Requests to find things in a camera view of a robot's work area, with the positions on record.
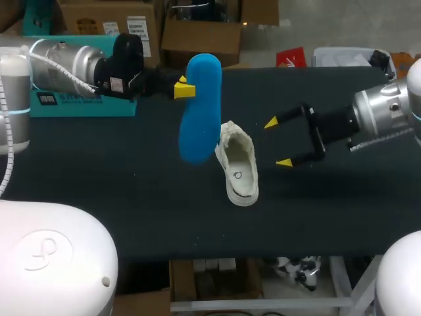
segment white shoe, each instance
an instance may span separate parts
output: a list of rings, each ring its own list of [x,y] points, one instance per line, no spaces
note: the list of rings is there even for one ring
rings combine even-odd
[[[259,196],[255,146],[250,136],[232,121],[221,126],[216,158],[224,168],[226,192],[232,203],[250,206]]]

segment shoe opening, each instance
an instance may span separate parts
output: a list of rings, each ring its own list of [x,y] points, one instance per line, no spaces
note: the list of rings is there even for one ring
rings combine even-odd
[[[257,189],[257,181],[253,174],[251,156],[253,146],[244,135],[232,134],[225,148],[228,158],[229,177],[234,192],[243,197],[251,196]]]

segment black fabric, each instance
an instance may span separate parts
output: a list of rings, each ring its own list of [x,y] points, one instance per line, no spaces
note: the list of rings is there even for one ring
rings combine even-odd
[[[287,169],[275,161],[310,149],[306,123],[263,126],[298,101],[323,112],[384,82],[373,68],[225,71],[222,121],[240,125],[257,153],[260,196],[251,207],[229,201],[216,157],[200,167],[181,161],[184,105],[160,98],[141,100],[134,118],[33,119],[4,198],[79,207],[134,261],[382,253],[421,228],[413,137],[356,153],[340,142],[325,161]]]

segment red label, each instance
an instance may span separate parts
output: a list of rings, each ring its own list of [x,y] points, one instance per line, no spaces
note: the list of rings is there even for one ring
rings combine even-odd
[[[289,49],[287,51],[280,51],[276,54],[276,67],[297,67],[305,68],[304,49],[302,47]]]

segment blue insole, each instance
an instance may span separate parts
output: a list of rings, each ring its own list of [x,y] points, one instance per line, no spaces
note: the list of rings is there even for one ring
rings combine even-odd
[[[187,66],[187,83],[196,96],[186,101],[178,147],[181,158],[191,164],[204,163],[213,155],[221,131],[222,68],[211,54],[199,54]]]

